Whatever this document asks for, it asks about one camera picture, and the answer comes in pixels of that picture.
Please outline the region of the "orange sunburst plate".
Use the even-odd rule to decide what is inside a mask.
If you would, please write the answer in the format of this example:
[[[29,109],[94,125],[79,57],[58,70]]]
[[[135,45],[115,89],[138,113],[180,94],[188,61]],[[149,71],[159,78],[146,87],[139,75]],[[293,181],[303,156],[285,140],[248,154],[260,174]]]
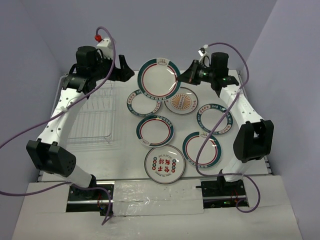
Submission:
[[[177,93],[164,102],[166,108],[177,115],[188,115],[198,107],[199,99],[194,91],[180,87]]]

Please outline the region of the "teal rim plate steam logo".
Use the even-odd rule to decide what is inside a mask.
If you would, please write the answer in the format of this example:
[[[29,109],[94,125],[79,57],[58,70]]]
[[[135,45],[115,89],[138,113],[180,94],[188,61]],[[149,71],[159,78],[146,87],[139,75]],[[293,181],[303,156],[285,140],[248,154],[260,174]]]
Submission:
[[[177,80],[181,72],[169,59],[153,58],[145,62],[138,71],[137,85],[141,93],[155,101],[172,98],[180,89]]]

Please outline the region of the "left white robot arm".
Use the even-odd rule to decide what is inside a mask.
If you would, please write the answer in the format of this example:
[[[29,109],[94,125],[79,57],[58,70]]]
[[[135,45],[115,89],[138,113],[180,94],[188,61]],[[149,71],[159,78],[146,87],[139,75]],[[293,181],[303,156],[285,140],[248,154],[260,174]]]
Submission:
[[[36,140],[28,141],[26,150],[36,169],[80,187],[80,194],[90,200],[98,193],[96,177],[80,168],[76,156],[66,150],[68,136],[94,91],[107,80],[127,82],[135,73],[124,55],[118,56],[120,67],[116,67],[113,56],[107,56],[101,47],[81,46],[75,56],[76,63],[64,78],[51,119]]]

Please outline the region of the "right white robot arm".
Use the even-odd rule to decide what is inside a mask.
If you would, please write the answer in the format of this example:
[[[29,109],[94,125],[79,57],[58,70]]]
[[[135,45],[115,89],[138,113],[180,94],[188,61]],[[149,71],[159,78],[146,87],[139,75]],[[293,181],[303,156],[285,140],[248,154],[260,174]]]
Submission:
[[[179,82],[199,85],[209,83],[217,96],[227,105],[238,125],[233,142],[233,157],[220,174],[223,180],[217,183],[220,194],[227,196],[235,189],[235,181],[242,178],[254,161],[269,155],[272,147],[274,124],[264,120],[241,92],[239,82],[229,75],[228,54],[214,52],[209,66],[194,60],[190,67],[177,77]]]

